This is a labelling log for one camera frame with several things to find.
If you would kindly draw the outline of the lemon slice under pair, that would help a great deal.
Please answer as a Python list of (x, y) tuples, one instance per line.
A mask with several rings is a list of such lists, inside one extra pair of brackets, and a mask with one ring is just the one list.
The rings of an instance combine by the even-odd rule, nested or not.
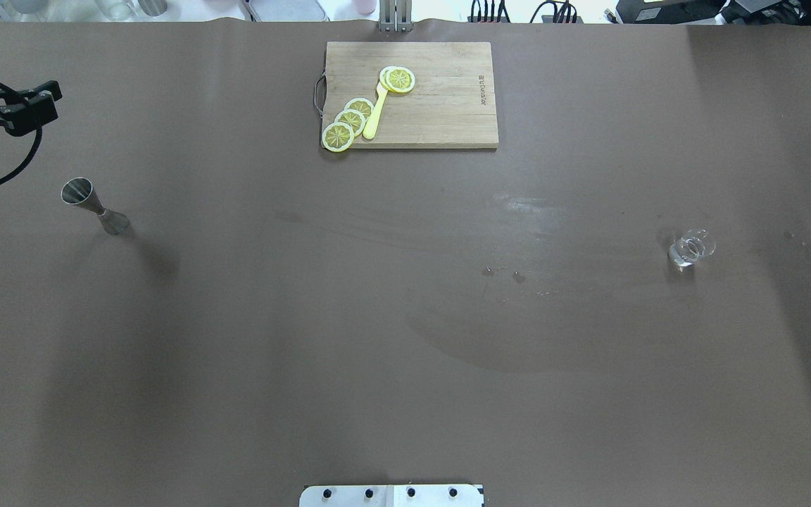
[(385, 68), (382, 68), (382, 70), (380, 70), (379, 72), (379, 82), (383, 86), (383, 88), (386, 89), (387, 91), (395, 91), (392, 87), (392, 84), (390, 84), (389, 80), (387, 79), (387, 74), (389, 74), (389, 72), (392, 71), (393, 68), (394, 68), (393, 66), (386, 66)]

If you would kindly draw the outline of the lemon slice top of pair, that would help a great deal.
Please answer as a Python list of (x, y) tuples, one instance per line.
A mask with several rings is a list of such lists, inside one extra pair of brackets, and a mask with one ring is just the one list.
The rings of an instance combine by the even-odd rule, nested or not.
[(389, 83), (392, 84), (393, 93), (406, 94), (412, 91), (416, 84), (415, 74), (401, 66), (394, 66), (393, 70), (387, 74)]

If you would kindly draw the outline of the small clear glass measuring cup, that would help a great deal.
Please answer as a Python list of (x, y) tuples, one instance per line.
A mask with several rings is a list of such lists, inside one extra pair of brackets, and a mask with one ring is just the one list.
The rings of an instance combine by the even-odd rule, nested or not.
[(708, 229), (689, 229), (670, 245), (667, 260), (678, 269), (686, 269), (699, 260), (711, 256), (717, 249), (717, 241)]

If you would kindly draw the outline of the aluminium frame post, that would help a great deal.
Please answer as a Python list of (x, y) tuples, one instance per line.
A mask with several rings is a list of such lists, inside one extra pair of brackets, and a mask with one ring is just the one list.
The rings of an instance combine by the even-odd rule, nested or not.
[(411, 0), (380, 0), (377, 7), (380, 32), (407, 33), (414, 29)]

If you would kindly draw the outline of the lemon slice middle of row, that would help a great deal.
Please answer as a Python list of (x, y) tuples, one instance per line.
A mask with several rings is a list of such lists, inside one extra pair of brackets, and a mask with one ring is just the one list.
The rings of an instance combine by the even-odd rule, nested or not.
[(347, 108), (336, 115), (335, 122), (347, 125), (352, 129), (353, 136), (358, 137), (363, 134), (367, 116), (356, 109)]

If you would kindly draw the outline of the lemon slice end of row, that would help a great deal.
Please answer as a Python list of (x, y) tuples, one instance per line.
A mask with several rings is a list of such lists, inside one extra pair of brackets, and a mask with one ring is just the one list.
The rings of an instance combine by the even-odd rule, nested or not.
[(356, 132), (344, 122), (334, 122), (322, 130), (321, 145), (331, 153), (347, 151), (354, 142)]

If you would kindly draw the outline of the steel double jigger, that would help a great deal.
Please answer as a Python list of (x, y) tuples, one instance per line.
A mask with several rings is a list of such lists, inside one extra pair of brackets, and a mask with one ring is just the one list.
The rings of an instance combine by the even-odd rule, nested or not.
[(111, 211), (100, 202), (93, 182), (87, 177), (68, 180), (61, 189), (61, 200), (74, 208), (94, 213), (107, 234), (120, 235), (131, 225), (126, 215)]

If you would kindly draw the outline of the bamboo cutting board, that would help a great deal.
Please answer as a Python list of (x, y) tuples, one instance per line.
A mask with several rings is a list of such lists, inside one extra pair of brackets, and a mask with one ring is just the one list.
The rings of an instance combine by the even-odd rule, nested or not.
[(488, 42), (328, 42), (322, 126), (350, 100), (376, 101), (381, 70), (415, 74), (414, 89), (389, 93), (377, 134), (354, 149), (496, 149), (493, 57)]

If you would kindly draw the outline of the yellow plastic knife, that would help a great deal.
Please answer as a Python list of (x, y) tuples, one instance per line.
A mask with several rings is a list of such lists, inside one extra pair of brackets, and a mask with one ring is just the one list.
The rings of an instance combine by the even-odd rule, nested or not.
[(389, 93), (383, 78), (380, 78), (379, 83), (377, 83), (376, 93), (377, 100), (374, 103), (374, 107), (363, 130), (363, 138), (365, 140), (373, 140), (377, 135), (377, 129), (379, 129), (383, 107), (385, 106), (387, 94)]

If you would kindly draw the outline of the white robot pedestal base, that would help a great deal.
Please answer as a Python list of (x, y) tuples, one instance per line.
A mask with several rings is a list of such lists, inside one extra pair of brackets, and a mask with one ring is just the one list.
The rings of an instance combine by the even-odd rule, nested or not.
[(313, 485), (303, 489), (299, 506), (485, 506), (476, 484)]

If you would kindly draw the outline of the lemon slice near knife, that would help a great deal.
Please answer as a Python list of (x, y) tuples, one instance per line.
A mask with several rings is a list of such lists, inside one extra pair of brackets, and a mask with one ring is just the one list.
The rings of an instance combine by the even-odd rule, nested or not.
[(361, 113), (365, 119), (370, 118), (374, 110), (374, 103), (367, 97), (354, 97), (346, 103), (345, 109), (351, 109)]

